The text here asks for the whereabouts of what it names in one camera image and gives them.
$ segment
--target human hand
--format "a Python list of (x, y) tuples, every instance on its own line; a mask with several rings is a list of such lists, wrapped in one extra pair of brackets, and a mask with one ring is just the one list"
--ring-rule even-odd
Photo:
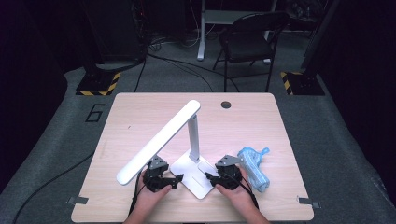
[[(239, 167), (239, 169), (243, 177), (241, 184), (247, 189), (250, 189), (247, 171), (242, 167)], [(242, 186), (238, 186), (236, 189), (231, 190), (217, 184), (216, 189), (231, 201), (233, 207), (245, 218), (248, 224), (270, 223), (256, 205), (254, 205), (250, 194)]]
[[(239, 170), (241, 171), (242, 175), (242, 181), (241, 184), (243, 184), (245, 187), (249, 189), (249, 183), (247, 182), (248, 179), (248, 173), (243, 167), (239, 167)], [(235, 208), (243, 205), (243, 206), (254, 206), (254, 203), (250, 197), (250, 194), (242, 188), (242, 186), (238, 186), (236, 189), (231, 190), (231, 189), (226, 189), (222, 185), (217, 184), (216, 189), (224, 195), (226, 198), (228, 198), (233, 206)]]
[(136, 204), (134, 205), (134, 210), (131, 215), (129, 215), (125, 220), (125, 224), (143, 223), (154, 210), (157, 203), (172, 189), (172, 186), (168, 185), (157, 192), (152, 192), (148, 188), (144, 187), (145, 184), (143, 183), (143, 176), (145, 175), (145, 172), (146, 170), (139, 176), (137, 184), (138, 195), (137, 199), (135, 199)]

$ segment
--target black cable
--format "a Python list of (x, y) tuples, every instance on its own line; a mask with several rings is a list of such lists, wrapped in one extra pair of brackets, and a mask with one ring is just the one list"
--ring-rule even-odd
[(61, 177), (62, 175), (65, 175), (66, 173), (70, 172), (71, 170), (75, 169), (76, 167), (78, 167), (79, 165), (81, 165), (84, 161), (86, 161), (87, 159), (89, 159), (91, 156), (93, 156), (93, 154), (95, 153), (92, 152), (90, 155), (88, 155), (86, 158), (84, 158), (82, 161), (78, 162), (77, 164), (73, 165), (72, 167), (70, 167), (69, 169), (63, 171), (62, 173), (56, 175), (55, 177), (53, 177), (51, 180), (47, 181), (47, 183), (45, 183), (44, 185), (42, 185), (40, 188), (38, 188), (35, 192), (33, 192), (29, 198), (26, 199), (26, 201), (23, 203), (23, 205), (21, 206), (21, 208), (18, 210), (17, 215), (15, 215), (14, 220), (12, 221), (12, 223), (17, 223), (17, 219), (21, 214), (22, 209), (24, 208), (24, 206), (26, 206), (26, 204), (29, 203), (29, 201), (40, 191), (42, 190), (44, 187), (46, 187), (48, 184), (50, 184), (51, 182), (53, 182), (54, 180), (56, 180), (57, 178)]
[(218, 74), (218, 75), (221, 75), (220, 73), (214, 72), (214, 71), (212, 71), (212, 70), (209, 70), (209, 69), (207, 69), (207, 68), (198, 66), (198, 65), (193, 64), (193, 63), (186, 63), (186, 62), (182, 62), (182, 61), (179, 61), (179, 60), (168, 59), (168, 58), (164, 58), (164, 57), (152, 55), (152, 54), (149, 54), (149, 53), (148, 53), (148, 56), (150, 56), (150, 57), (152, 57), (152, 58), (155, 58), (155, 59), (159, 59), (159, 60), (166, 61), (166, 62), (168, 62), (168, 63), (171, 63), (171, 62), (172, 62), (171, 64), (174, 65), (174, 66), (176, 66), (176, 67), (178, 67), (179, 69), (181, 69), (181, 70), (183, 70), (183, 71), (185, 71), (185, 72), (187, 72), (187, 73), (190, 73), (190, 74), (192, 74), (193, 76), (196, 76), (196, 77), (201, 78), (201, 79), (204, 81), (204, 83), (207, 84), (207, 85), (209, 86), (209, 89), (210, 89), (212, 92), (213, 92), (213, 89), (212, 89), (212, 87), (210, 86), (209, 82), (208, 82), (203, 76), (199, 75), (199, 73), (193, 71), (192, 69), (190, 69), (190, 68), (187, 67), (187, 66), (184, 66), (186, 69), (189, 69), (189, 70), (190, 70), (190, 72), (189, 72), (189, 71), (186, 71), (186, 70), (184, 70), (183, 68), (180, 67), (181, 65), (179, 65), (179, 64), (176, 65), (176, 64), (173, 64), (173, 63), (184, 63), (184, 64), (191, 65), (191, 66), (194, 66), (194, 67), (197, 67), (197, 68), (200, 68), (200, 69), (204, 69), (204, 70), (206, 70), (206, 71), (208, 71), (208, 72), (211, 72), (211, 73), (216, 73), (216, 74)]
[(134, 92), (136, 92), (136, 90), (137, 90), (137, 87), (139, 86), (140, 78), (142, 77), (143, 70), (145, 69), (145, 66), (146, 66), (146, 58), (145, 58), (145, 59), (144, 59), (144, 61), (143, 61), (143, 67), (142, 67), (142, 70), (140, 70), (139, 77), (137, 78), (136, 86), (134, 87)]
[(142, 189), (146, 186), (146, 185), (144, 185), (139, 191), (137, 191), (137, 187), (139, 185), (139, 179), (140, 179), (141, 174), (142, 174), (142, 172), (139, 172), (137, 174), (136, 183), (134, 185), (134, 197), (132, 198), (131, 208), (129, 209), (128, 215), (131, 215), (132, 211), (134, 211), (134, 206), (136, 205), (137, 196), (140, 194), (140, 191), (142, 191)]
[(175, 67), (181, 69), (182, 71), (184, 71), (184, 72), (186, 72), (186, 73), (189, 73), (189, 74), (191, 74), (191, 75), (193, 75), (193, 76), (195, 76), (195, 77), (201, 78), (201, 79), (204, 81), (204, 92), (206, 91), (206, 84), (207, 84), (207, 86), (209, 86), (209, 89), (213, 92), (213, 89), (212, 89), (212, 87), (210, 86), (209, 82), (207, 82), (206, 79), (205, 79), (203, 76), (201, 76), (199, 73), (195, 72), (194, 70), (190, 69), (189, 67), (184, 66), (185, 69), (189, 69), (189, 70), (190, 70), (190, 71), (187, 71), (187, 70), (185, 70), (183, 67), (181, 67), (181, 65), (179, 65), (179, 64), (177, 64), (177, 63), (169, 62), (169, 61), (167, 61), (167, 60), (165, 60), (165, 61), (166, 61), (167, 63), (170, 63), (170, 64), (172, 64), (173, 66), (175, 66)]
[[(152, 57), (152, 58), (155, 58), (155, 59), (161, 59), (161, 60), (164, 60), (164, 61), (170, 61), (170, 62), (175, 62), (175, 63), (184, 63), (184, 64), (187, 64), (187, 65), (190, 65), (190, 66), (194, 66), (194, 67), (197, 67), (197, 68), (206, 70), (207, 72), (211, 72), (211, 73), (214, 73), (214, 74), (217, 74), (217, 75), (220, 75), (220, 76), (224, 77), (224, 75), (223, 75), (222, 73), (219, 73), (219, 72), (216, 72), (216, 71), (213, 71), (213, 70), (204, 68), (204, 67), (202, 67), (202, 66), (199, 66), (199, 65), (196, 65), (196, 64), (193, 64), (193, 63), (186, 63), (186, 62), (179, 61), (179, 60), (175, 60), (175, 59), (168, 59), (168, 58), (164, 58), (164, 57), (152, 55), (152, 54), (150, 54), (150, 53), (148, 53), (148, 56), (150, 56), (150, 57)], [(238, 87), (236, 86), (236, 84), (235, 84), (235, 82), (233, 81), (233, 79), (230, 78), (230, 80), (231, 80), (231, 82), (233, 83), (233, 85), (235, 86), (236, 90), (237, 90), (238, 92), (240, 92), (240, 90), (239, 90)]]
[(256, 196), (254, 195), (253, 190), (251, 190), (250, 185), (248, 184), (248, 182), (246, 181), (246, 179), (245, 179), (244, 177), (242, 177), (242, 178), (245, 180), (245, 182), (247, 183), (247, 185), (248, 185), (248, 187), (249, 187), (250, 189), (248, 189), (248, 188), (247, 188), (245, 185), (243, 185), (241, 182), (239, 182), (238, 180), (236, 180), (235, 178), (233, 178), (233, 176), (231, 176), (231, 175), (229, 175), (229, 174), (226, 174), (226, 173), (224, 173), (224, 174), (225, 174), (226, 176), (230, 177), (231, 180), (233, 180), (233, 181), (234, 181), (235, 183), (237, 183), (239, 186), (241, 186), (242, 188), (244, 188), (245, 191), (250, 195), (251, 201), (253, 201), (254, 206), (256, 206), (257, 209), (260, 209), (260, 208), (259, 208), (259, 203), (257, 202), (257, 199), (256, 199)]

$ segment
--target yellow black tape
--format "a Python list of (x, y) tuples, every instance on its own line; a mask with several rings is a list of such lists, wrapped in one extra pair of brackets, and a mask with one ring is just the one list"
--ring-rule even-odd
[[(288, 74), (290, 74), (290, 72), (281, 72), (280, 76), (282, 77), (283, 84), (285, 85), (285, 89), (286, 89), (286, 92), (288, 93), (288, 95), (293, 95), (293, 90), (291, 89), (291, 85), (288, 80)], [(299, 73), (299, 72), (294, 72), (292, 74), (302, 75), (302, 73)]]
[(116, 89), (117, 82), (121, 73), (117, 73), (113, 80), (111, 81), (110, 86), (108, 87), (107, 91), (76, 91), (76, 95), (86, 95), (86, 96), (93, 96), (93, 95), (111, 95), (111, 93)]

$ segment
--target cable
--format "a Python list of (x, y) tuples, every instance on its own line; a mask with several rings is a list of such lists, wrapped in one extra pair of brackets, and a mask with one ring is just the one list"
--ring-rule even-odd
[[(187, 64), (187, 65), (190, 65), (190, 66), (194, 66), (194, 67), (203, 69), (203, 70), (205, 70), (205, 71), (207, 71), (207, 72), (211, 72), (211, 73), (214, 73), (214, 74), (217, 74), (217, 75), (220, 75), (220, 76), (224, 77), (224, 75), (223, 75), (222, 73), (219, 73), (219, 72), (216, 72), (216, 71), (213, 71), (213, 70), (204, 68), (204, 67), (202, 67), (202, 66), (199, 66), (199, 65), (196, 65), (196, 64), (193, 64), (193, 63), (186, 63), (186, 62), (179, 61), (179, 60), (168, 59), (168, 58), (156, 56), (156, 55), (153, 55), (153, 54), (150, 54), (150, 53), (148, 53), (148, 56), (150, 56), (150, 57), (152, 57), (152, 58), (156, 58), (156, 59), (161, 59), (161, 60), (164, 60), (164, 61), (170, 61), (170, 62), (175, 62), (175, 63), (184, 63), (184, 64)], [(238, 87), (236, 86), (236, 84), (235, 84), (235, 82), (233, 81), (233, 79), (232, 79), (232, 78), (229, 78), (229, 79), (231, 80), (231, 82), (232, 82), (233, 85), (235, 86), (236, 90), (237, 90), (238, 92), (240, 92), (240, 90), (239, 90)]]
[(144, 185), (139, 191), (137, 191), (141, 174), (142, 174), (141, 171), (137, 174), (136, 183), (134, 184), (134, 197), (132, 198), (131, 208), (129, 209), (128, 215), (131, 215), (132, 211), (134, 211), (134, 206), (136, 205), (137, 202), (137, 196), (140, 194), (140, 191), (142, 191), (142, 189), (146, 186)]
[(244, 177), (242, 177), (242, 178), (243, 178), (243, 179), (245, 180), (245, 182), (247, 183), (249, 189), (248, 189), (245, 185), (243, 185), (241, 182), (239, 182), (238, 180), (236, 180), (235, 178), (233, 178), (233, 176), (231, 176), (231, 175), (229, 175), (229, 174), (226, 174), (226, 173), (224, 173), (224, 174), (227, 175), (229, 178), (231, 178), (231, 180), (233, 180), (233, 181), (234, 181), (235, 183), (237, 183), (239, 186), (241, 186), (242, 188), (244, 188), (245, 191), (250, 195), (251, 201), (253, 201), (253, 203), (254, 203), (254, 205), (257, 207), (257, 209), (260, 209), (260, 208), (259, 208), (259, 204), (257, 203), (256, 196), (254, 195), (253, 191), (251, 190), (251, 187), (250, 187), (249, 183), (246, 181), (246, 179), (245, 179)]
[(167, 60), (165, 60), (165, 61), (166, 61), (167, 63), (170, 63), (170, 64), (172, 64), (173, 66), (175, 66), (175, 67), (181, 69), (182, 71), (185, 71), (185, 72), (187, 72), (187, 73), (189, 73), (189, 74), (191, 74), (191, 75), (193, 75), (193, 76), (195, 76), (195, 77), (201, 78), (201, 79), (204, 81), (204, 92), (205, 92), (205, 90), (206, 90), (206, 84), (209, 86), (209, 89), (213, 92), (213, 89), (212, 89), (212, 87), (210, 86), (209, 82), (207, 82), (206, 79), (205, 79), (204, 77), (202, 77), (201, 75), (199, 75), (197, 72), (193, 71), (193, 70), (190, 69), (189, 67), (184, 66), (186, 69), (189, 69), (189, 70), (190, 70), (190, 71), (187, 71), (187, 70), (185, 70), (183, 67), (181, 67), (181, 65), (179, 65), (179, 64), (177, 64), (177, 63), (175, 63), (175, 62), (169, 62), (169, 61), (167, 61)]
[[(197, 19), (196, 19), (196, 17), (195, 17), (194, 10), (192, 9), (192, 2), (191, 2), (191, 0), (190, 0), (190, 9), (191, 9), (191, 13), (192, 13), (192, 16), (193, 16), (193, 18), (194, 18), (194, 21), (195, 21), (195, 27), (197, 28), (197, 31), (198, 31), (198, 29), (199, 29), (199, 27), (198, 27), (198, 22), (197, 22)], [(194, 43), (192, 43), (191, 45), (184, 45), (184, 44), (182, 44), (182, 45), (183, 45), (184, 47), (186, 47), (186, 48), (190, 48), (190, 47), (194, 46), (196, 43), (198, 43), (198, 40), (199, 40), (199, 32), (197, 32), (197, 37), (195, 38)]]
[(134, 87), (134, 92), (136, 92), (136, 90), (137, 90), (137, 87), (139, 86), (140, 78), (142, 77), (143, 70), (145, 69), (145, 67), (146, 67), (146, 58), (145, 58), (145, 59), (144, 59), (144, 61), (143, 61), (143, 67), (142, 67), (142, 70), (140, 70), (139, 77), (137, 78), (136, 86)]
[(42, 190), (44, 187), (46, 187), (48, 184), (50, 184), (51, 182), (53, 182), (54, 180), (56, 180), (57, 178), (61, 177), (62, 175), (65, 175), (66, 173), (70, 172), (71, 170), (75, 169), (76, 167), (78, 167), (80, 164), (82, 164), (84, 161), (86, 161), (87, 159), (89, 159), (91, 156), (93, 156), (94, 152), (92, 152), (90, 155), (88, 155), (86, 158), (84, 158), (82, 161), (78, 162), (77, 164), (73, 165), (72, 167), (70, 167), (69, 169), (63, 171), (62, 173), (56, 175), (55, 177), (53, 177), (51, 180), (47, 181), (47, 183), (45, 183), (44, 185), (42, 185), (40, 188), (38, 188), (35, 192), (33, 192), (29, 198), (26, 199), (26, 201), (23, 203), (23, 205), (21, 206), (21, 208), (18, 210), (17, 214), (14, 217), (14, 220), (12, 221), (12, 223), (17, 223), (17, 219), (21, 214), (22, 209), (24, 208), (24, 206), (26, 206), (26, 204), (29, 203), (29, 201), (40, 191)]

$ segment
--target white desk lamp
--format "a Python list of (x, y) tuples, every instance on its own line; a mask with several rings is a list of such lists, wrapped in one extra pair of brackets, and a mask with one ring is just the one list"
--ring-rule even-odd
[(205, 176), (205, 172), (216, 174), (213, 168), (200, 156), (198, 122), (196, 113), (201, 108), (198, 101), (189, 101), (168, 123), (119, 171), (117, 180), (120, 184), (128, 184), (161, 149), (188, 122), (190, 146), (174, 164), (171, 172), (174, 175), (184, 174), (182, 183), (198, 198), (203, 199), (213, 189)]

